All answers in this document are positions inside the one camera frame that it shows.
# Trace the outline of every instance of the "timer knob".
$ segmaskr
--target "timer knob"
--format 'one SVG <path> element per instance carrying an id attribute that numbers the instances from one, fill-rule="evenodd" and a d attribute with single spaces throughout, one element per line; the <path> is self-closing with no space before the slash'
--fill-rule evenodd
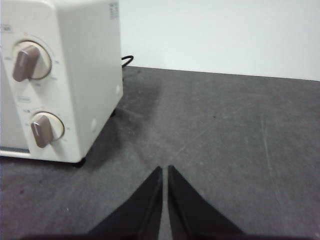
<path id="1" fill-rule="evenodd" d="M 31 129 L 37 146 L 42 149 L 64 134 L 60 119 L 48 112 L 37 113 L 32 118 Z"/>
<path id="2" fill-rule="evenodd" d="M 51 70 L 51 59 L 47 51 L 33 41 L 22 41 L 13 48 L 13 79 L 42 79 Z"/>

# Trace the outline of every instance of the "toaster oven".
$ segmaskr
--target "toaster oven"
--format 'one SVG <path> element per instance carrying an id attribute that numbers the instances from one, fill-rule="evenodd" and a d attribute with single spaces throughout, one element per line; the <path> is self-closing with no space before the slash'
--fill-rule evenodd
<path id="1" fill-rule="evenodd" d="M 118 4 L 1 0 L 1 156 L 86 156 L 123 95 Z"/>

